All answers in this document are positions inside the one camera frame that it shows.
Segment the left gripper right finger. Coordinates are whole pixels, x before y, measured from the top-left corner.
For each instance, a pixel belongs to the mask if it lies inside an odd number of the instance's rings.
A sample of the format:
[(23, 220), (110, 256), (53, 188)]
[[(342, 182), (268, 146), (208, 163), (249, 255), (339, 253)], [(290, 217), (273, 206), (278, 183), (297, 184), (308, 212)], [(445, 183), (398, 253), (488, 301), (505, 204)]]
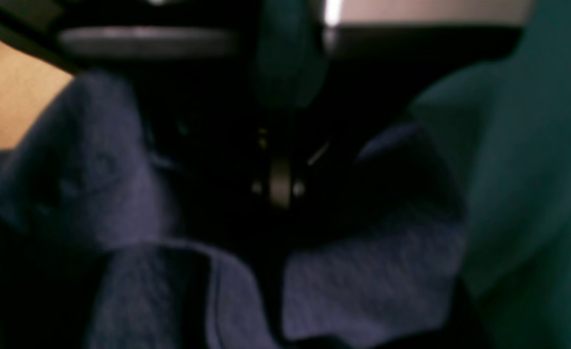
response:
[(310, 102), (285, 111), (285, 225), (460, 225), (464, 199), (409, 106), (462, 68), (508, 57), (522, 31), (479, 23), (316, 31), (327, 69)]

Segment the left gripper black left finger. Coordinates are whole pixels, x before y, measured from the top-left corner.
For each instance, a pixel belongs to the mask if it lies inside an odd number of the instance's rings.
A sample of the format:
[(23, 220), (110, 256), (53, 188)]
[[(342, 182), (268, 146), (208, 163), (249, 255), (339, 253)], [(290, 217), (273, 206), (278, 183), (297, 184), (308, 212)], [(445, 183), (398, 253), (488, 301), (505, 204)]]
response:
[(58, 43), (95, 71), (91, 136), (131, 157), (126, 189), (73, 205), (99, 233), (267, 233), (267, 123), (247, 70), (263, 0), (63, 0)]

